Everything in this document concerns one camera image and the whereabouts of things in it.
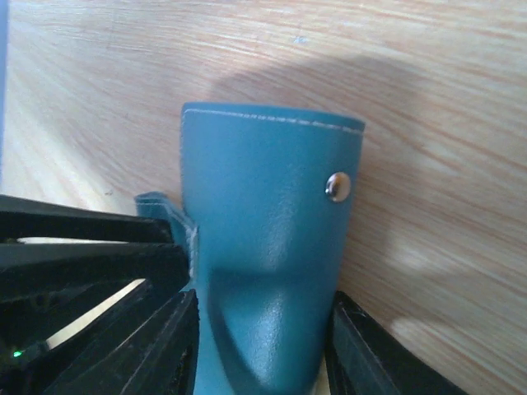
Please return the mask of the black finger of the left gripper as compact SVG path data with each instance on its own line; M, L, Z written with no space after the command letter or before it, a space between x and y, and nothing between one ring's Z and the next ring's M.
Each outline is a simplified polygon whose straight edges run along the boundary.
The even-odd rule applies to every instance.
M164 195L136 216L1 198L1 391L44 391L143 298L190 288L193 222Z

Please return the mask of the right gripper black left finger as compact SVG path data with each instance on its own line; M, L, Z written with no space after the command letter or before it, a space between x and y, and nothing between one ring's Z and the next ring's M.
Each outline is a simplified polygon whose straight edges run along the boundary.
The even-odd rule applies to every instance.
M46 394L191 394L198 301L180 292L157 309L143 298L114 320L45 389Z

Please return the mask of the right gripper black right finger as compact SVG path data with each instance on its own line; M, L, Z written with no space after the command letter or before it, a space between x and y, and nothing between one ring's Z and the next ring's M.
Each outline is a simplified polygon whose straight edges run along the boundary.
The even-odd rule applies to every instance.
M466 394L342 291L334 296L324 356L332 394Z

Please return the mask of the teal card holder wallet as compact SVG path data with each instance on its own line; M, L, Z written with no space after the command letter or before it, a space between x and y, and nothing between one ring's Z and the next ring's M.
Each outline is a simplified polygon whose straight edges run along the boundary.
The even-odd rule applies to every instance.
M189 256L197 394L308 394L322 360L365 124L307 109L190 102L182 204L136 197Z

